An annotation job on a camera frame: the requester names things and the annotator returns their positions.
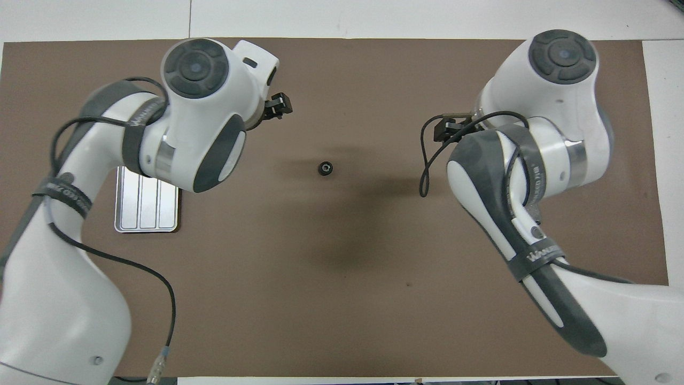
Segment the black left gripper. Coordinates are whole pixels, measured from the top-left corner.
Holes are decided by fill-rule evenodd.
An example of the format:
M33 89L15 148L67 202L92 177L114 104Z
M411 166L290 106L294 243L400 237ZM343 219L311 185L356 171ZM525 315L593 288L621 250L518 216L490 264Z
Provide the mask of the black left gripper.
M263 120L281 119L291 112L293 112L293 107L288 95L276 93L276 95L271 96L271 99L265 101Z

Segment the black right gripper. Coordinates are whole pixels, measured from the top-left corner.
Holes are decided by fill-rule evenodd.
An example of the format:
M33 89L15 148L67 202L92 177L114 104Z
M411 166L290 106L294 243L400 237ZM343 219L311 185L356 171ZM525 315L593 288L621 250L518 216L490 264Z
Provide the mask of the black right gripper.
M434 142L446 142L457 132L471 125L464 135L481 130L477 125L472 125L472 115L469 113L447 113L434 118L438 120L434 126Z

